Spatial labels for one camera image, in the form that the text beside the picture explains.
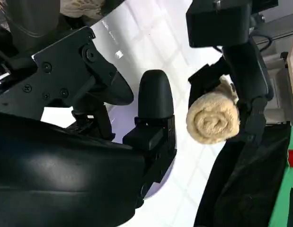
black plastic cover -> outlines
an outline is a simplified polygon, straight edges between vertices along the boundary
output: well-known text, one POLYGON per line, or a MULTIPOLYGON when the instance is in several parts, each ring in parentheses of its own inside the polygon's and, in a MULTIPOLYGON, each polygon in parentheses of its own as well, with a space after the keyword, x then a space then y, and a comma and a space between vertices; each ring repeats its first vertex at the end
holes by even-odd
POLYGON ((60 1, 5 0, 1 1, 14 45, 26 51, 46 41, 59 22, 60 1))
POLYGON ((169 79, 162 70, 146 71, 140 81, 138 117, 169 118, 174 114, 169 79))
POLYGON ((243 44, 249 38, 249 0, 194 0, 186 13, 191 47, 243 44))
POLYGON ((0 227, 116 227, 135 213, 131 147, 0 113, 0 227))
POLYGON ((271 100, 274 97, 266 65, 252 38, 245 44, 223 47, 222 50, 239 99, 265 96, 271 100))

white surface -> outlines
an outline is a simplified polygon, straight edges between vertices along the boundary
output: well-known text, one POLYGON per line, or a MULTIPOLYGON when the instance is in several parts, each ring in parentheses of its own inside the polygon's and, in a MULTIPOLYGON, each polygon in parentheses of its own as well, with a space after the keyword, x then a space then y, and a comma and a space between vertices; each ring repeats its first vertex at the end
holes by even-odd
MULTIPOLYGON (((127 0, 92 27, 97 49, 118 68, 134 93, 137 94, 146 70, 163 69, 174 96, 178 137, 174 169, 163 188, 146 200, 123 227, 192 227, 213 162, 223 147, 223 143, 198 144, 186 131, 190 89, 187 79, 220 57, 212 48, 189 47, 185 12, 190 3, 189 0, 127 0)), ((44 121, 65 125, 66 118, 50 112, 51 116, 46 114, 44 121)))

white tile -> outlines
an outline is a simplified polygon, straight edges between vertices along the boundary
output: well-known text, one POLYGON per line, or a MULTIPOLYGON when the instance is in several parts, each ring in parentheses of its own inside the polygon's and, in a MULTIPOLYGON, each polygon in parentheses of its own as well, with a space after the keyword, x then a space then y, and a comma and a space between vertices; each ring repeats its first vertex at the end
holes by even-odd
POLYGON ((211 173, 215 160, 216 160, 216 156, 214 155, 211 148, 208 145, 206 145, 200 157, 198 167, 202 170, 202 172, 206 175, 207 178, 209 177, 209 174, 211 173))
POLYGON ((186 129, 187 111, 188 111, 188 103, 185 100, 182 100, 175 109, 175 126, 176 126, 178 145, 182 144, 185 138, 187 137, 187 129, 186 129))
POLYGON ((188 43, 186 11, 188 6, 182 0, 158 0, 165 18, 179 44, 188 43))
POLYGON ((222 148, 224 147, 224 145, 225 145, 225 141, 220 142, 220 143, 216 143, 216 144, 212 144, 209 147, 213 151, 215 156, 217 157, 218 154, 220 153, 220 151, 222 150, 222 148))
POLYGON ((193 227, 198 206, 185 197, 176 215, 173 227, 193 227))
POLYGON ((42 122, 54 124, 62 128, 66 128, 73 124, 76 120, 72 116, 73 108, 53 108, 46 107, 41 118, 42 122))
POLYGON ((157 194, 147 199, 144 205, 158 220, 170 225, 183 200, 183 192, 171 176, 157 194))
POLYGON ((191 182, 188 186, 187 193, 189 197, 199 206, 206 183, 207 178, 200 171, 200 168, 196 168, 191 182))
POLYGON ((127 0, 140 29, 147 29, 154 20, 162 15, 156 0, 127 0))
POLYGON ((191 154, 194 161, 199 161, 205 147, 205 145, 198 143, 191 138, 188 132, 186 132, 186 139, 183 142, 183 150, 191 154))
POLYGON ((147 36, 135 42, 128 52, 130 55, 130 59, 128 59, 130 65, 127 65, 127 67, 137 68, 140 72, 144 73, 151 69, 161 69, 163 66, 160 54, 147 36))
POLYGON ((222 56, 212 47, 206 48, 191 48, 189 44, 183 45, 182 54, 188 63, 188 66, 198 71, 206 64, 216 63, 222 56))
POLYGON ((184 149, 183 144, 179 144, 171 174, 183 189, 186 189, 197 163, 198 161, 192 152, 184 149))
POLYGON ((185 4, 185 6, 187 7, 187 9, 189 8, 189 6, 192 4, 193 0, 183 0, 183 3, 185 4))
POLYGON ((179 52, 174 56, 172 61, 166 67, 183 94, 188 91, 190 89, 188 78, 192 76, 195 71, 187 65, 182 53, 179 52))
POLYGON ((112 32, 118 42, 121 42, 122 39, 130 42, 140 33, 140 29, 127 4, 121 4, 103 21, 106 22, 108 31, 112 32))
POLYGON ((177 50, 178 44, 165 20, 160 21, 150 31, 150 37, 155 43, 163 59, 167 61, 177 50))

beige towel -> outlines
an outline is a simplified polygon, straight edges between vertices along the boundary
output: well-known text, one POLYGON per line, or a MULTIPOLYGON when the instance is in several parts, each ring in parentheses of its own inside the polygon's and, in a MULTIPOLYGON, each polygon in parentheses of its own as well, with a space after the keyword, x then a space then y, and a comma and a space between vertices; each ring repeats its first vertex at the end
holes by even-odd
POLYGON ((220 81, 213 92, 198 98, 187 113, 187 131, 203 144, 218 143, 239 133, 237 93, 224 77, 220 81))

rolled towel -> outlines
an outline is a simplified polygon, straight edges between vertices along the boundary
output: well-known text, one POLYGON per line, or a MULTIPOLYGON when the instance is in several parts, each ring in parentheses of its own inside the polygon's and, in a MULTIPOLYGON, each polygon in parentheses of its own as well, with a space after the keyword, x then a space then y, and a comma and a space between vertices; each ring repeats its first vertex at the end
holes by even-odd
POLYGON ((237 93, 225 78, 220 81, 215 90, 198 98, 187 113, 187 131, 203 144, 218 143, 239 133, 237 93))

